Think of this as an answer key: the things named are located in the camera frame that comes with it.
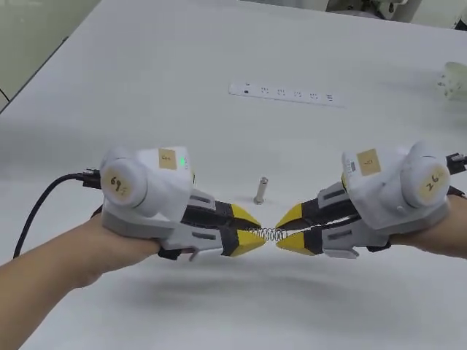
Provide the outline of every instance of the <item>left hand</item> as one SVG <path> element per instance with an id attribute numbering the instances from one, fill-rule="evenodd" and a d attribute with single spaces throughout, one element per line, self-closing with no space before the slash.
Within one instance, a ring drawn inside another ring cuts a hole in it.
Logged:
<path id="1" fill-rule="evenodd" d="M 110 271 L 135 265 L 157 254 L 156 241 L 125 238 L 105 229 L 101 215 L 54 239 L 77 270 L 77 287 L 86 287 Z"/>

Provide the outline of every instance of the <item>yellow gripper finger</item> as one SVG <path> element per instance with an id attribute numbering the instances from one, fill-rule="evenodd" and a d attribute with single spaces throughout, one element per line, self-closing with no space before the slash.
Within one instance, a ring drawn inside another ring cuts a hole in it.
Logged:
<path id="1" fill-rule="evenodd" d="M 287 229 L 287 224 L 290 222 L 295 222 L 296 220 L 300 220 L 302 218 L 302 203 L 297 204 L 291 210 L 288 211 L 286 215 L 279 221 L 276 225 L 276 228 L 285 228 Z"/>
<path id="2" fill-rule="evenodd" d="M 278 241 L 276 246 L 280 249 L 288 250 L 305 255 L 319 255 L 323 253 L 323 237 L 321 229 L 314 227 L 311 230 L 297 232 Z"/>
<path id="3" fill-rule="evenodd" d="M 253 231 L 237 230 L 233 227 L 222 227 L 219 231 L 223 245 L 222 255 L 227 257 L 238 257 L 263 246 L 266 242 Z"/>
<path id="4" fill-rule="evenodd" d="M 250 213 L 248 213 L 243 208 L 240 208 L 236 204 L 231 204 L 233 217 L 236 219 L 241 219 L 246 222 L 251 222 L 255 227 L 261 227 L 261 224 L 255 219 Z"/>

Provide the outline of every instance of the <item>wrist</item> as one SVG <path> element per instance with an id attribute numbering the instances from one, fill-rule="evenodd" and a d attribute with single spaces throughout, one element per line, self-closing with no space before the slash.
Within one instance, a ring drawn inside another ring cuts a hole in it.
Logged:
<path id="1" fill-rule="evenodd" d="M 85 287 L 90 284 L 92 259 L 89 249 L 82 247 L 75 239 L 73 231 L 69 231 L 48 242 L 50 255 L 69 289 Z"/>

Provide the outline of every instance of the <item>hand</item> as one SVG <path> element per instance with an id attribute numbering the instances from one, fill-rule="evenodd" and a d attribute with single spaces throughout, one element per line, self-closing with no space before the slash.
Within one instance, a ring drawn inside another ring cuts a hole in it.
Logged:
<path id="1" fill-rule="evenodd" d="M 449 203 L 450 213 L 440 223 L 421 232 L 391 236 L 391 243 L 467 259 L 467 201 L 451 195 Z"/>
<path id="2" fill-rule="evenodd" d="M 101 215 L 51 241 L 66 252 L 77 274 L 77 287 L 86 287 L 110 271 L 135 265 L 160 249 L 155 241 L 125 238 L 105 229 Z"/>

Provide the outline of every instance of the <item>cable connector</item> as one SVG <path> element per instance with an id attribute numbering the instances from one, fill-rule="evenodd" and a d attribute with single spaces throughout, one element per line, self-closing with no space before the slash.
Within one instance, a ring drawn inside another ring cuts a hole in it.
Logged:
<path id="1" fill-rule="evenodd" d="M 451 175 L 456 175 L 466 171 L 467 158 L 465 155 L 455 153 L 446 157 L 447 168 Z"/>
<path id="2" fill-rule="evenodd" d="M 82 176 L 82 186 L 101 190 L 101 172 L 97 169 L 86 169 L 80 173 Z"/>

